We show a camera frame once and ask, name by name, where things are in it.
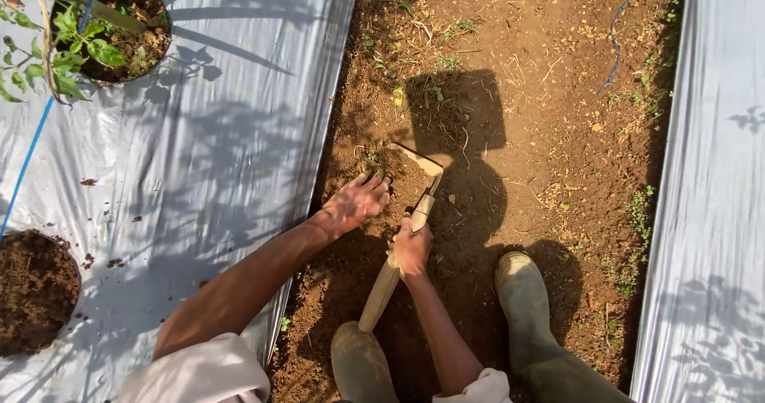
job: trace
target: blue drip tape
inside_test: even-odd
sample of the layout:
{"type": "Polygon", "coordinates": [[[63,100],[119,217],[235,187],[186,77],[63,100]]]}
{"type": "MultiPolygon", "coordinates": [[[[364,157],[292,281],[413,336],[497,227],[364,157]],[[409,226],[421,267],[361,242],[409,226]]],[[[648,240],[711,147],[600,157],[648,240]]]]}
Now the blue drip tape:
{"type": "Polygon", "coordinates": [[[624,9],[627,7],[627,5],[630,4],[632,0],[626,0],[622,3],[621,6],[619,6],[619,9],[617,10],[616,16],[614,16],[614,19],[611,20],[611,27],[609,28],[609,33],[611,34],[611,44],[614,45],[614,50],[617,52],[617,60],[614,63],[614,68],[611,69],[611,73],[608,75],[608,79],[606,80],[606,83],[603,84],[603,86],[598,89],[597,95],[600,95],[600,92],[603,91],[603,89],[606,88],[606,86],[611,84],[611,81],[614,79],[614,76],[617,75],[617,68],[619,67],[619,63],[621,62],[621,49],[619,48],[619,43],[617,42],[617,34],[614,32],[614,27],[617,24],[617,20],[619,20],[619,16],[621,16],[624,9]]]}
{"type": "MultiPolygon", "coordinates": [[[[90,14],[90,7],[93,3],[93,0],[88,0],[88,3],[85,5],[85,12],[82,14],[82,20],[80,21],[80,25],[77,27],[77,32],[82,34],[82,30],[85,28],[85,24],[88,20],[88,15],[90,14]]],[[[24,174],[27,172],[27,167],[29,166],[29,162],[32,159],[32,154],[34,153],[34,148],[37,146],[37,141],[40,139],[40,134],[43,132],[43,126],[45,125],[45,121],[47,120],[47,117],[49,113],[51,112],[51,108],[53,107],[53,96],[51,95],[50,98],[48,98],[48,102],[45,105],[45,111],[43,112],[43,117],[40,118],[40,123],[37,124],[37,131],[34,132],[34,137],[32,137],[32,143],[29,145],[29,150],[27,151],[27,157],[24,159],[24,165],[22,165],[22,171],[18,173],[18,179],[16,179],[16,186],[13,189],[13,195],[11,196],[11,202],[8,203],[8,210],[5,211],[5,218],[2,221],[2,226],[0,227],[0,240],[2,240],[2,236],[5,234],[5,227],[8,226],[8,219],[11,217],[11,211],[13,210],[13,205],[16,203],[16,197],[18,196],[18,190],[22,186],[22,180],[24,180],[24,174]]]]}

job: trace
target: green rubber boot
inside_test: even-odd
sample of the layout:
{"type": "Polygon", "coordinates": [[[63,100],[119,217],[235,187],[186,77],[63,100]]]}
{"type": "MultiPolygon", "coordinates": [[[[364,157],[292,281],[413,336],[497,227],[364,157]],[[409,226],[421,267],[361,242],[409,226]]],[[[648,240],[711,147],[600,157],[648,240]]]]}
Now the green rubber boot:
{"type": "Polygon", "coordinates": [[[339,326],[332,338],[332,373],[344,400],[398,403],[383,348],[356,321],[339,326]]]}
{"type": "Polygon", "coordinates": [[[510,368],[538,403],[632,401],[557,343],[545,282],[531,258],[521,252],[503,256],[495,284],[510,326],[510,368]]]}

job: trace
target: person's left hand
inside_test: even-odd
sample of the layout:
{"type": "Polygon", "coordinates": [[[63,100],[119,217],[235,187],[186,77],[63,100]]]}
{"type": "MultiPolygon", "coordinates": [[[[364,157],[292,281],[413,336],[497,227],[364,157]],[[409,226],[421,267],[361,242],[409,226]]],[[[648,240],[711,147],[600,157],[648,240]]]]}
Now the person's left hand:
{"type": "Polygon", "coordinates": [[[388,203],[390,178],[383,177],[383,171],[377,170],[367,181],[371,173],[372,170],[367,170],[345,184],[317,213],[324,214],[326,222],[322,226],[332,238],[337,239],[376,216],[388,203]]]}

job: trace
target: soil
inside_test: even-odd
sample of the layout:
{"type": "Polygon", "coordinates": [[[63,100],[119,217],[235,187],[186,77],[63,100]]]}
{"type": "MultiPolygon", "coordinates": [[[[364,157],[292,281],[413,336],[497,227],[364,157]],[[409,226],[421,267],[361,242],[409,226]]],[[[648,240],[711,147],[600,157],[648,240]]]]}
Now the soil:
{"type": "MultiPolygon", "coordinates": [[[[171,42],[171,23],[167,9],[162,0],[99,0],[107,6],[120,10],[123,14],[137,18],[148,25],[148,30],[140,35],[114,27],[106,29],[94,36],[110,43],[122,53],[126,61],[123,67],[108,67],[90,57],[86,46],[82,46],[80,54],[88,60],[80,67],[80,73],[93,80],[107,84],[133,80],[147,74],[167,53],[171,42]]],[[[52,20],[56,14],[66,8],[56,4],[51,13],[53,34],[57,28],[52,20]]],[[[98,22],[94,17],[88,18],[88,24],[98,22]]],[[[60,42],[58,51],[69,50],[69,43],[60,42]]]]}
{"type": "Polygon", "coordinates": [[[0,242],[0,357],[48,348],[80,295],[68,243],[31,230],[0,242]]]}
{"type": "MultiPolygon", "coordinates": [[[[636,227],[653,223],[646,193],[659,186],[682,0],[626,7],[614,27],[621,62],[598,94],[624,1],[356,2],[316,207],[370,141],[444,165],[428,272],[477,358],[510,373],[516,403],[530,396],[508,366],[492,280],[518,248],[543,275],[559,343],[629,391],[647,252],[636,227]]],[[[382,219],[395,226],[398,213],[382,219]]],[[[270,367],[275,402],[339,398],[332,334],[359,319],[393,231],[350,232],[298,275],[270,367]]],[[[440,391],[403,285],[375,335],[401,401],[440,391]]]]}

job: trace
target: raised bed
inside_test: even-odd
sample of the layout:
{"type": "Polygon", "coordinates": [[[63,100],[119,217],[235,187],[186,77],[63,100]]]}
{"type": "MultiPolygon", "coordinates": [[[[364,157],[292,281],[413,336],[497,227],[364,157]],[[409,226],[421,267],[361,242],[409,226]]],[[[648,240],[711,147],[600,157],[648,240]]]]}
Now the raised bed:
{"type": "MultiPolygon", "coordinates": [[[[173,38],[147,75],[83,79],[91,101],[47,112],[7,232],[68,242],[79,300],[48,348],[0,359],[0,400],[115,398],[200,281],[308,213],[353,0],[162,2],[173,38]]],[[[39,80],[0,102],[3,214],[46,112],[39,80]]],[[[244,333],[264,365],[287,292],[244,333]]]]}

